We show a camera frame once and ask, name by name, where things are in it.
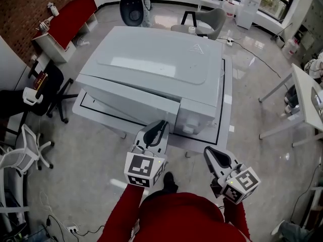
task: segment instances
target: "desk leg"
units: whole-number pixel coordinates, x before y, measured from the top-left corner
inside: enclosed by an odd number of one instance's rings
[[[286,76],[272,91],[270,91],[265,97],[259,98],[260,102],[264,102],[269,96],[271,96],[275,91],[277,91],[280,87],[284,85],[290,78],[292,78],[292,73]]]
[[[119,135],[122,139],[125,139],[127,134],[125,132],[120,131],[119,129],[115,129],[113,127],[108,127],[105,126],[106,128],[108,128],[110,131],[114,132],[116,135]]]
[[[309,137],[307,139],[304,139],[302,141],[299,141],[299,142],[296,142],[296,143],[292,143],[292,147],[296,147],[298,145],[302,145],[304,143],[307,143],[309,141],[316,141],[318,139],[322,139],[323,138],[323,133],[320,133],[318,135],[315,135],[315,136],[312,136],[312,137]]]
[[[291,114],[292,114],[292,115],[295,115],[296,113],[298,113],[298,112],[299,112],[299,110],[300,110],[300,107],[299,107],[299,105],[298,105],[298,106],[296,106],[295,108],[292,108],[292,109],[291,109]]]
[[[264,133],[260,134],[259,139],[262,140],[263,138],[265,138],[267,136],[274,135],[274,134],[279,133],[279,132],[281,132],[283,130],[286,130],[288,128],[294,127],[296,125],[299,125],[302,122],[304,122],[304,116],[301,115],[301,116],[295,118],[294,120],[291,120],[291,121],[288,120],[288,122],[285,122],[282,125],[279,125],[278,127],[274,128],[274,129],[271,129],[271,130],[269,130],[267,132],[264,132]]]

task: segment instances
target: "white bucket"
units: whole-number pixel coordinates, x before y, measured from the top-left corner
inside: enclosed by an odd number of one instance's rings
[[[298,48],[299,45],[297,44],[297,42],[294,39],[289,39],[282,48],[282,53],[284,57],[290,59],[296,53]]]
[[[232,0],[223,1],[223,10],[226,12],[228,18],[234,17],[234,13],[236,11],[236,6],[232,3]]]

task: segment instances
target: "brick wall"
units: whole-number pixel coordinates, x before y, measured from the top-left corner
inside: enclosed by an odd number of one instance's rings
[[[59,10],[69,1],[71,0],[0,0],[0,36],[31,66],[31,56],[39,53],[37,45],[31,42],[37,32],[35,28],[39,21],[52,15],[47,4],[52,2]]]

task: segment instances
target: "office chair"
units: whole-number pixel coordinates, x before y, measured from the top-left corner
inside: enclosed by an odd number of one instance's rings
[[[36,168],[41,170],[41,167],[38,166],[39,160],[41,160],[46,167],[53,168],[53,165],[48,164],[43,158],[41,152],[48,146],[54,146],[54,142],[47,142],[40,146],[40,136],[41,134],[36,136],[26,125],[22,125],[21,133],[16,141],[16,149],[13,150],[9,147],[6,151],[3,147],[0,147],[5,153],[4,155],[0,155],[0,202],[3,206],[1,208],[1,213],[5,215],[3,216],[3,220],[9,232],[11,231],[11,224],[8,219],[8,213],[29,211],[29,208],[24,207],[23,203],[23,177],[27,173],[27,170],[34,161],[36,161]],[[7,167],[15,168],[17,173],[16,178],[14,178],[14,188],[15,199],[19,204],[19,207],[16,207],[16,209],[6,206],[4,169]]]
[[[32,75],[36,78],[38,77],[38,73],[35,71],[37,65],[38,61],[36,61],[32,66],[28,75],[29,78]],[[44,70],[44,73],[48,74],[48,81],[44,84],[43,90],[40,92],[40,94],[43,95],[43,100],[41,104],[32,106],[31,111],[36,115],[44,115],[46,113],[48,117],[52,117],[51,112],[55,107],[57,107],[60,113],[61,121],[67,124],[69,121],[67,118],[63,117],[62,101],[64,99],[76,98],[78,96],[78,94],[64,95],[64,92],[67,89],[68,85],[72,84],[74,81],[73,79],[69,78],[62,89],[59,91],[63,83],[64,76],[61,70],[57,66],[55,66],[52,60],[49,61]]]
[[[36,78],[38,77],[38,73],[35,71],[37,65],[38,61],[36,61],[32,66],[28,74],[29,78],[32,75]],[[41,90],[37,92],[39,96],[43,95],[43,100],[40,104],[35,104],[33,106],[26,104],[23,101],[23,90],[0,91],[0,103],[3,105],[0,110],[0,118],[7,119],[13,115],[24,113],[20,121],[18,132],[2,126],[0,127],[1,129],[18,136],[21,131],[21,126],[25,122],[29,111],[39,116],[46,114],[48,117],[52,117],[51,112],[55,107],[59,110],[61,121],[66,124],[69,122],[67,118],[63,117],[62,100],[77,97],[77,94],[64,95],[65,90],[69,84],[73,83],[73,80],[70,78],[59,91],[64,81],[64,76],[61,70],[54,65],[52,60],[46,66],[44,73],[48,74],[48,79],[47,82],[40,87]]]
[[[171,27],[172,31],[188,33],[188,28],[190,25],[184,25],[187,15],[191,14],[193,17],[193,25],[196,28],[195,33],[197,36],[203,37],[207,36],[209,39],[216,40],[221,32],[221,29],[226,21],[226,12],[221,8],[216,8],[208,12],[193,12],[186,11],[184,13],[184,17],[182,23],[180,25],[173,25]],[[211,26],[213,31],[208,34],[203,34],[198,28],[196,24],[196,20],[200,20]]]

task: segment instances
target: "triangle logo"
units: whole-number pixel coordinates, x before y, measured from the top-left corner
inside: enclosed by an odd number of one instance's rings
[[[193,52],[198,52],[200,54],[204,54],[199,44],[195,44],[194,46],[192,46],[189,49],[189,51],[193,51]]]

